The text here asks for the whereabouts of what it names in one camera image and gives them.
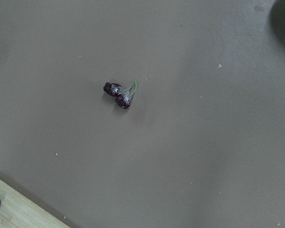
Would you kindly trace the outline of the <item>dark red cherries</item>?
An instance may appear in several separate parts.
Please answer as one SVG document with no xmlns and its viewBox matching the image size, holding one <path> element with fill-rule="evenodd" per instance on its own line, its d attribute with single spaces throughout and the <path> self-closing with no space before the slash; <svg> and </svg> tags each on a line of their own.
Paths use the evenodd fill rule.
<svg viewBox="0 0 285 228">
<path fill-rule="evenodd" d="M 106 82 L 103 87 L 103 91 L 109 96 L 115 98 L 115 102 L 118 107 L 128 109 L 131 106 L 137 87 L 137 81 L 133 81 L 132 85 L 126 89 L 123 89 L 120 84 Z"/>
</svg>

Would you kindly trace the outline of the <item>wooden cutting board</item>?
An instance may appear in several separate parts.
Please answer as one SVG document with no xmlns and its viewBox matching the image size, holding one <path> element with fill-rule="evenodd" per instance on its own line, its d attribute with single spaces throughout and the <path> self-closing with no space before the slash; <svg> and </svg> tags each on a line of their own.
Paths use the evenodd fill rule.
<svg viewBox="0 0 285 228">
<path fill-rule="evenodd" d="M 0 228 L 67 228 L 52 214 L 0 180 Z"/>
</svg>

